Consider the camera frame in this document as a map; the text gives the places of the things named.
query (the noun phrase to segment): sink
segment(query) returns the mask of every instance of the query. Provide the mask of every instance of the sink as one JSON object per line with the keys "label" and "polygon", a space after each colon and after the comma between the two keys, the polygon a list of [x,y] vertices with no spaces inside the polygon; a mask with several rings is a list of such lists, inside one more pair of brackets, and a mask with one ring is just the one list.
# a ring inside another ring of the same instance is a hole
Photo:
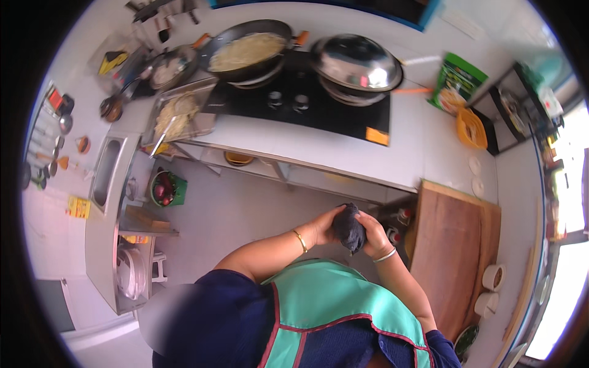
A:
{"label": "sink", "polygon": [[96,166],[91,194],[93,202],[103,212],[108,198],[112,175],[117,165],[123,142],[123,138],[107,137],[102,147],[98,165]]}

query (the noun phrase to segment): metal tray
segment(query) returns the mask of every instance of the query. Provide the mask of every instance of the metal tray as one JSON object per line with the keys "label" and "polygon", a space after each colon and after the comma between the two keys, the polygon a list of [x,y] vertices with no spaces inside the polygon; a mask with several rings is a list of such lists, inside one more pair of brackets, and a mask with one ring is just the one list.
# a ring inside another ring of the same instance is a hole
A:
{"label": "metal tray", "polygon": [[[219,79],[215,77],[201,79],[199,81],[171,89],[157,96],[157,99],[153,104],[153,108],[151,109],[151,114],[147,123],[147,130],[141,136],[141,146],[146,147],[153,145],[160,138],[155,137],[155,126],[157,125],[157,121],[155,119],[158,117],[158,115],[160,115],[161,109],[164,108],[169,100],[179,97],[186,92],[196,92],[194,94],[194,98],[196,99],[196,104],[198,105],[199,109],[202,110],[205,102],[207,102],[207,99],[209,98],[209,94],[217,84],[218,80]],[[185,140],[192,137],[198,137],[199,135],[209,134],[214,130],[214,128],[215,114],[198,112],[192,119],[190,119],[189,124],[184,128],[180,135],[170,139],[165,138],[164,142]]]}

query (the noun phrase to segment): gas stove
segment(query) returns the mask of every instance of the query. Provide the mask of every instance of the gas stove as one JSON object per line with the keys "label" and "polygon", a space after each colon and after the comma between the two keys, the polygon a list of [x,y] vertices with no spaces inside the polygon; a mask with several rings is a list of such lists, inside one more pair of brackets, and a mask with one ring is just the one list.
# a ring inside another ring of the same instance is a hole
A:
{"label": "gas stove", "polygon": [[291,51],[284,58],[282,70],[257,88],[217,83],[203,112],[288,122],[389,145],[391,94],[370,106],[343,104],[321,85],[308,52]]}

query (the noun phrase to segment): green snack bag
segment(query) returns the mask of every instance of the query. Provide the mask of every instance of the green snack bag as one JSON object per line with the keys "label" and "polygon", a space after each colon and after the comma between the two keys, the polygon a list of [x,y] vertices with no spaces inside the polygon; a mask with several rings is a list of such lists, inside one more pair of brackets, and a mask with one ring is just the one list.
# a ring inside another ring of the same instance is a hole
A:
{"label": "green snack bag", "polygon": [[448,53],[442,64],[434,94],[428,102],[456,115],[488,76],[461,57]]}

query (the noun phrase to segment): towel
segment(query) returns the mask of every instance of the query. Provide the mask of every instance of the towel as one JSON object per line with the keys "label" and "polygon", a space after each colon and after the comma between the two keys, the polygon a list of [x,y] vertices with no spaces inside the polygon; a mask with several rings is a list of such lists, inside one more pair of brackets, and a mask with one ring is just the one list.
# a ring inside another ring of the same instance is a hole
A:
{"label": "towel", "polygon": [[346,209],[333,218],[332,226],[335,236],[353,255],[366,243],[366,229],[354,218],[358,213],[358,207],[354,203],[344,204]]}

